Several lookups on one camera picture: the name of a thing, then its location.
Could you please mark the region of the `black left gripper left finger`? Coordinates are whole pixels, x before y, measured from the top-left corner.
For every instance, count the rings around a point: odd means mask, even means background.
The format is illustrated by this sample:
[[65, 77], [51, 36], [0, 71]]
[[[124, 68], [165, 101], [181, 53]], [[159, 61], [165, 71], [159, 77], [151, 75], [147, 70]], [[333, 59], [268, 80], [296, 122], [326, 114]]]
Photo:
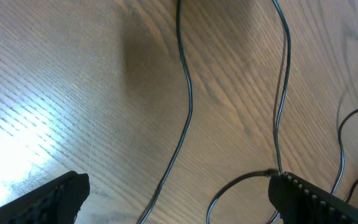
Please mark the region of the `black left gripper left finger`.
[[66, 174], [0, 207], [0, 223], [74, 224], [90, 194], [88, 174]]

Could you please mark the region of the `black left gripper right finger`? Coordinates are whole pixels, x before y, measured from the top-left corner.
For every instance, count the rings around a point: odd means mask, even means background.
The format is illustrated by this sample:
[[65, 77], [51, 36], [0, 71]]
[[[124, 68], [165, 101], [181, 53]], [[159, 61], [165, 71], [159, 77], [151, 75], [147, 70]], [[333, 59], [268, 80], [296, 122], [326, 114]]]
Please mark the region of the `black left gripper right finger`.
[[284, 223], [358, 224], [358, 209], [290, 173], [272, 175], [270, 203]]

